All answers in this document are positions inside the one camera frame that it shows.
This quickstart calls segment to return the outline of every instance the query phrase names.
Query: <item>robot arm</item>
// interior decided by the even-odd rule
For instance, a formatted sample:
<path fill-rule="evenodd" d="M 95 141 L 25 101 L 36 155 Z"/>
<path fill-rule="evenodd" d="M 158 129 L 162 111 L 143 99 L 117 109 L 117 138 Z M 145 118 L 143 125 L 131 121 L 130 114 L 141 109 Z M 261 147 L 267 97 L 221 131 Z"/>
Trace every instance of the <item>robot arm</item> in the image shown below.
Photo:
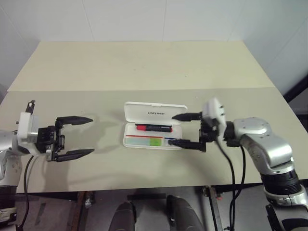
<path fill-rule="evenodd" d="M 0 131 L 0 228 L 16 220 L 15 193 L 22 173 L 21 156 L 45 155 L 47 161 L 68 161 L 88 155 L 94 149 L 68 151 L 64 149 L 65 136 L 61 129 L 66 124 L 81 125 L 92 119 L 79 116 L 59 117 L 54 126 L 39 128 L 38 117 L 33 115 L 35 101 L 28 103 L 20 114 L 18 130 Z"/>
<path fill-rule="evenodd" d="M 169 144 L 205 152 L 207 142 L 224 139 L 227 146 L 243 146 L 249 152 L 270 202 L 266 210 L 274 231 L 308 227 L 308 196 L 295 172 L 292 149 L 272 132 L 268 122 L 255 117 L 226 122 L 224 108 L 216 98 L 200 113 L 180 114 L 173 119 L 200 120 L 199 142 L 170 140 Z"/>

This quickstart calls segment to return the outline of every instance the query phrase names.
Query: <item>black cable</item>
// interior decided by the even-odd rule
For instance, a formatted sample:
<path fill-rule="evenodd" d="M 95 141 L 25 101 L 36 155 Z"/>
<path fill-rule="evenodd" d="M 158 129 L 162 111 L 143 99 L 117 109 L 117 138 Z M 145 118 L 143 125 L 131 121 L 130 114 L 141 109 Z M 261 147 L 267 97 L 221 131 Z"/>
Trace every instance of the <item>black cable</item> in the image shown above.
<path fill-rule="evenodd" d="M 229 162 L 231 174 L 232 174 L 232 201 L 234 201 L 234 202 L 232 203 L 232 209 L 233 210 L 229 211 L 229 221 L 230 221 L 230 229 L 231 229 L 231 231 L 233 231 L 232 228 L 234 227 L 234 223 L 232 223 L 232 221 L 235 220 L 235 175 L 234 175 L 234 168 L 233 168 L 233 164 L 232 164 L 230 158 L 225 153 L 225 151 L 222 149 L 218 139 L 216 139 L 216 144 L 217 144 L 219 150 L 222 152 L 222 154 L 225 156 L 225 158 Z"/>
<path fill-rule="evenodd" d="M 238 196 L 240 195 L 242 189 L 243 189 L 243 185 L 244 185 L 244 181 L 245 181 L 245 176 L 246 176 L 246 156 L 245 156 L 245 150 L 242 146 L 240 146 L 241 150 L 242 150 L 242 156 L 243 156 L 243 172 L 242 172 L 242 180 L 241 180 L 241 184 L 239 186 L 239 190 L 237 191 L 234 199 L 231 200 L 230 203 L 230 208 L 229 208 L 229 213 L 231 213 L 233 206 L 235 204 L 235 200 L 236 198 L 238 198 Z M 234 230 L 234 223 L 235 223 L 235 216 L 232 217 L 232 226 L 230 226 L 230 230 Z"/>
<path fill-rule="evenodd" d="M 23 222 L 21 222 L 21 225 L 19 226 L 20 228 L 22 228 L 25 224 L 25 221 L 27 219 L 28 213 L 29 213 L 29 197 L 28 197 L 28 191 L 27 191 L 27 172 L 28 172 L 28 168 L 30 165 L 31 160 L 33 159 L 34 156 L 31 156 L 30 159 L 28 160 L 27 166 L 25 168 L 25 173 L 24 173 L 24 191 L 25 191 L 25 196 L 26 196 L 26 212 L 24 215 L 24 219 Z"/>

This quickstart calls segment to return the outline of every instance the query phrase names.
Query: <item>floor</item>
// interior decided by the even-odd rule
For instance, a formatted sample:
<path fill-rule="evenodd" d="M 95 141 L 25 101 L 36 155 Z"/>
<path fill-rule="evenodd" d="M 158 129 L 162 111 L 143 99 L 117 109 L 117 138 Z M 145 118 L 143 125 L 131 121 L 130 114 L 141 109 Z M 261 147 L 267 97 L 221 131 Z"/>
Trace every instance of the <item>floor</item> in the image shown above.
<path fill-rule="evenodd" d="M 200 187 L 172 187 L 155 189 L 129 189 L 96 191 L 95 204 L 84 213 L 79 231 L 107 231 L 113 214 L 119 204 L 127 198 L 137 211 L 136 231 L 169 231 L 170 228 L 164 197 L 172 194 L 184 198 L 196 211 L 205 230 L 214 231 L 209 200 L 200 193 Z M 229 204 L 231 193 L 221 195 L 218 207 L 222 226 L 229 225 Z M 268 202 L 263 187 L 244 189 L 236 202 L 236 231 L 271 231 L 267 221 L 265 205 Z M 25 211 L 25 202 L 16 202 L 17 223 L 20 224 Z M 30 197 L 30 212 L 25 231 L 68 231 L 75 203 L 67 200 L 44 197 Z"/>

